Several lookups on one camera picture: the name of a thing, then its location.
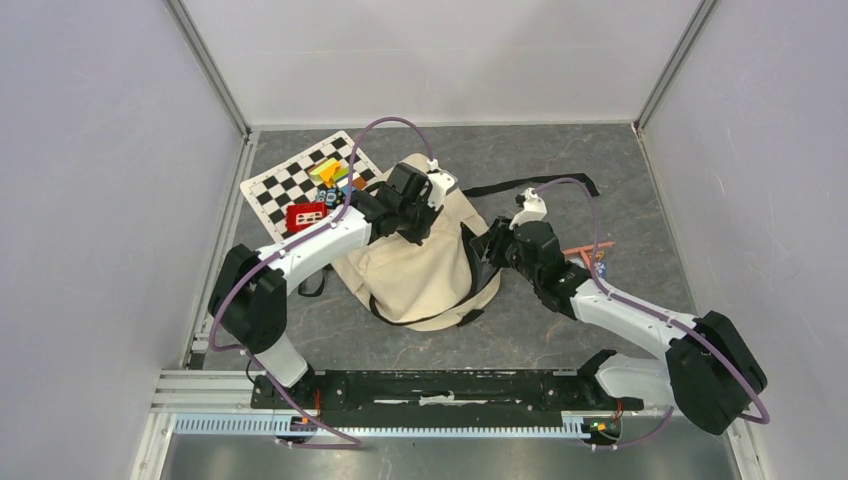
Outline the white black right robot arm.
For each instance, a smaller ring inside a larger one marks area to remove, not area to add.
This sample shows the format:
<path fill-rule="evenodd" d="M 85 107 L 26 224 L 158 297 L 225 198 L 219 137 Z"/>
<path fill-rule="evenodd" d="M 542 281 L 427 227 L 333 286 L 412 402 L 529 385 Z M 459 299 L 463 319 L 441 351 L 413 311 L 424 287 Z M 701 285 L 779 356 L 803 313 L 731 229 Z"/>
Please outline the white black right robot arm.
<path fill-rule="evenodd" d="M 710 434 L 737 419 L 767 423 L 761 400 L 768 377 L 729 317 L 662 309 L 615 290 L 567 259 L 551 225 L 517 227 L 499 217 L 484 233 L 462 226 L 461 239 L 478 272 L 511 269 L 548 310 L 610 331 L 649 353 L 633 359 L 608 351 L 589 361 L 577 382 L 580 400 L 602 408 L 615 397 L 667 405 Z"/>

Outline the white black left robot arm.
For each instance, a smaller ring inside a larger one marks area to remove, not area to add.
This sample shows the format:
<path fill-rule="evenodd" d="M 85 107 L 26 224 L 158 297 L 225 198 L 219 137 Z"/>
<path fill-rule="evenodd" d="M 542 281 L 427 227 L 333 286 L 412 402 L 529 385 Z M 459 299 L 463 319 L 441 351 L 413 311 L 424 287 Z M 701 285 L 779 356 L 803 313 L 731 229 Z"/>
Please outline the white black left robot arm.
<path fill-rule="evenodd" d="M 285 333 L 289 295 L 323 267 L 380 238 L 398 234 L 422 243 L 456 183 L 435 161 L 424 171 L 399 163 L 385 180 L 347 194 L 327 218 L 287 240 L 258 250 L 231 248 L 208 304 L 210 348 L 222 350 L 217 332 L 224 329 L 236 340 L 231 349 L 251 355 L 277 382 L 281 400 L 290 407 L 306 405 L 314 381 Z"/>

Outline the beige canvas backpack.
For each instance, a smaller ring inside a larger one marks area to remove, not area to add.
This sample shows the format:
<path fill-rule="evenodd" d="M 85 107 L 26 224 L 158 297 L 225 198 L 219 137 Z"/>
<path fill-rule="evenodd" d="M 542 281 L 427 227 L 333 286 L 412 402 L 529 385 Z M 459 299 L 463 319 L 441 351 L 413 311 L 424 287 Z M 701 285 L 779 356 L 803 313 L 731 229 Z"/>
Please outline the beige canvas backpack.
<path fill-rule="evenodd" d="M 518 178 L 447 195 L 444 211 L 420 245 L 398 233 L 323 266 L 380 321 L 415 331 L 463 326 L 482 315 L 500 288 L 500 269 L 482 260 L 471 240 L 487 226 L 470 200 L 569 178 L 599 192 L 583 173 Z"/>

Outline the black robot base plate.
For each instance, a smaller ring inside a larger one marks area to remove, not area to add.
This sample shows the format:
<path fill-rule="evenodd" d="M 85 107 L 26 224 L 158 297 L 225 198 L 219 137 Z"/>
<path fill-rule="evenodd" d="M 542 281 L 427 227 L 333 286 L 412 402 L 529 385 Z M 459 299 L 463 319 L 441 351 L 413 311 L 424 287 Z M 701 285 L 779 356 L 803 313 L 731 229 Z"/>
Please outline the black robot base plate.
<path fill-rule="evenodd" d="M 343 427 L 555 427 L 564 412 L 641 411 L 574 370 L 325 370 L 288 391 Z"/>

